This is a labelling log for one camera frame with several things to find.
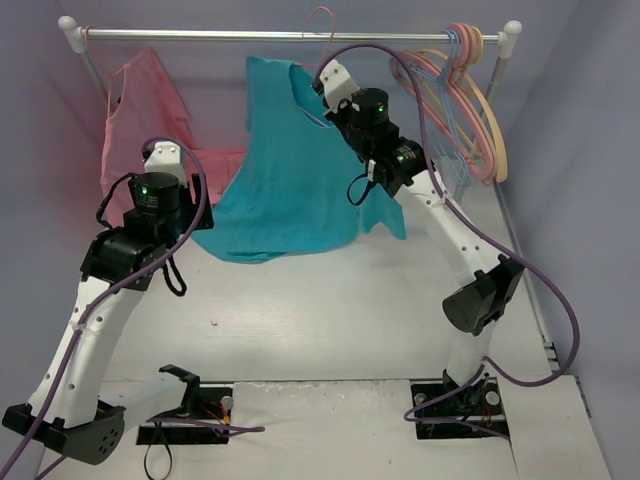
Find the blue t-shirt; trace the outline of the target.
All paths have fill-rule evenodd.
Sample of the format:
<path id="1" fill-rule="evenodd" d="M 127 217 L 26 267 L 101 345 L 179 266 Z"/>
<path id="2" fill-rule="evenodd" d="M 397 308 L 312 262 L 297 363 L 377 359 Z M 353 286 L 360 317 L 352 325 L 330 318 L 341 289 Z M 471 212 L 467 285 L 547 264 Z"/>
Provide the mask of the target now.
<path id="1" fill-rule="evenodd" d="M 312 78 L 291 61 L 246 60 L 250 139 L 242 165 L 213 209 L 215 226 L 193 240 L 216 258 L 263 263 L 285 255 L 322 253 L 348 245 L 381 224 L 406 237 L 403 212 L 381 187 L 363 191 L 361 165 L 334 127 L 323 126 Z"/>

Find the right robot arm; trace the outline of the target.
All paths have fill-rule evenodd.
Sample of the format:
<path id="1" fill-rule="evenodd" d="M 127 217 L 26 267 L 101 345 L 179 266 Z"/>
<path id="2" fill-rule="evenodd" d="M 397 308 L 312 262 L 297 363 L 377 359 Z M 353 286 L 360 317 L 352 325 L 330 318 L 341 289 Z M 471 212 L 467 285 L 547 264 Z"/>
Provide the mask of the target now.
<path id="1" fill-rule="evenodd" d="M 379 88 L 324 92 L 326 118 L 364 165 L 372 186 L 380 186 L 413 213 L 437 245 L 459 287 L 442 302 L 456 329 L 442 388 L 445 405 L 464 412 L 479 397 L 470 380 L 489 352 L 493 324 L 504 313 L 522 277 L 523 265 L 473 232 L 457 203 L 439 194 L 439 174 L 423 147 L 405 138 L 388 118 L 388 95 Z"/>

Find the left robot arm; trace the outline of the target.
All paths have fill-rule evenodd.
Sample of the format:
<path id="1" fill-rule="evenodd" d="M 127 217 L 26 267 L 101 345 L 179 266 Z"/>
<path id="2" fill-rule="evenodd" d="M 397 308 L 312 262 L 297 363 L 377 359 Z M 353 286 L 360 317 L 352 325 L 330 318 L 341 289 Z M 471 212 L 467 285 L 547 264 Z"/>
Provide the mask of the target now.
<path id="1" fill-rule="evenodd" d="M 39 387 L 8 407 L 3 427 L 61 456 L 89 465 L 105 461 L 125 432 L 126 407 L 99 393 L 131 313 L 156 271 L 179 276 L 173 256 L 196 230 L 213 227 L 206 177 L 181 182 L 161 173 L 129 173 L 133 207 L 118 227 L 101 231 L 82 262 L 76 304 Z"/>

